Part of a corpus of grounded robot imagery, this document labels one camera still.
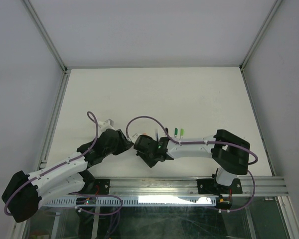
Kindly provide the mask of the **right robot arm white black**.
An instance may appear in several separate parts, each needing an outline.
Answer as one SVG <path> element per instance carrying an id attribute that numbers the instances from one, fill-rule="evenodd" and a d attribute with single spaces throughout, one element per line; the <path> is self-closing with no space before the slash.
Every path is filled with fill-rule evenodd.
<path id="1" fill-rule="evenodd" d="M 250 144 L 244 139 L 219 129 L 205 138 L 174 139 L 162 137 L 158 141 L 140 135 L 134 150 L 150 168 L 158 162 L 185 157 L 211 158 L 218 163 L 213 188 L 224 193 L 238 175 L 248 173 Z"/>

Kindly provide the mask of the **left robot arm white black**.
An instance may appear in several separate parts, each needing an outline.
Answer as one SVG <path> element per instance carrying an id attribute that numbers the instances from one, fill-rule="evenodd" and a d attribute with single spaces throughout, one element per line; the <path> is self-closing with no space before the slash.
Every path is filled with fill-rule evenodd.
<path id="1" fill-rule="evenodd" d="M 80 191 L 92 192 L 95 182 L 88 169 L 132 146 L 120 129 L 107 129 L 55 165 L 28 174 L 22 170 L 14 173 L 1 196 L 4 213 L 20 223 L 53 199 Z"/>

